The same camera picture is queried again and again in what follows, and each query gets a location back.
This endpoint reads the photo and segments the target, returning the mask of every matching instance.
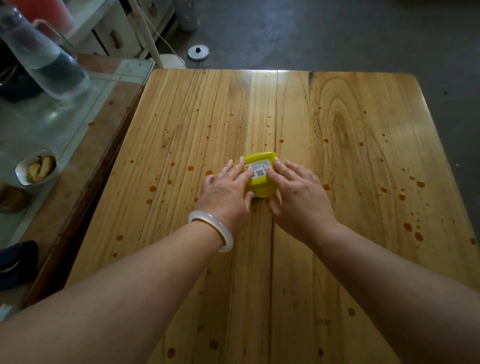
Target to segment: person's right arm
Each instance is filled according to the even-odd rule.
[[[478,363],[480,293],[434,274],[335,219],[317,176],[278,159],[267,176],[275,222],[307,244],[405,363]]]

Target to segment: glass jug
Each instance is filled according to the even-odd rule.
[[[49,23],[42,20],[35,23],[47,25],[70,45]],[[0,5],[0,37],[40,87],[54,98],[70,99],[89,88],[90,79],[86,71],[54,41],[30,24],[14,6]]]

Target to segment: power cord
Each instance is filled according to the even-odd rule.
[[[177,58],[183,63],[183,65],[185,66],[186,69],[188,69],[187,65],[185,64],[185,61],[173,50],[173,48],[170,46],[170,44],[168,44],[168,42],[162,38],[162,36],[156,31],[155,29],[155,26],[152,24],[152,22],[150,21],[150,19],[147,18],[147,16],[145,15],[144,11],[139,7],[140,9],[140,12],[142,13],[142,15],[144,16],[145,20],[147,20],[150,25],[153,27],[154,29],[154,32],[158,35],[158,37],[163,40],[165,42],[165,44],[171,49],[171,51],[177,56]]]

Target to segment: white pole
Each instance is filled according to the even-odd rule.
[[[138,6],[137,1],[128,0],[128,2],[132,7],[133,15],[135,15],[135,17],[137,18],[137,23],[140,27],[140,31],[144,36],[145,42],[147,43],[147,48],[150,51],[150,54],[152,55],[153,60],[155,61],[156,65],[159,68],[164,68],[162,60],[160,59],[160,54],[158,53],[158,49],[156,49],[155,42],[153,41],[152,35],[150,34],[150,29],[148,29],[147,22],[145,21],[145,18],[142,12],[140,11],[140,7]]]

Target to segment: person's left hand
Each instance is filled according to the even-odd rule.
[[[245,225],[250,213],[253,192],[245,193],[245,186],[252,178],[253,169],[245,172],[245,160],[240,157],[234,166],[230,160],[217,175],[204,179],[197,209],[208,212],[219,219],[235,236]]]

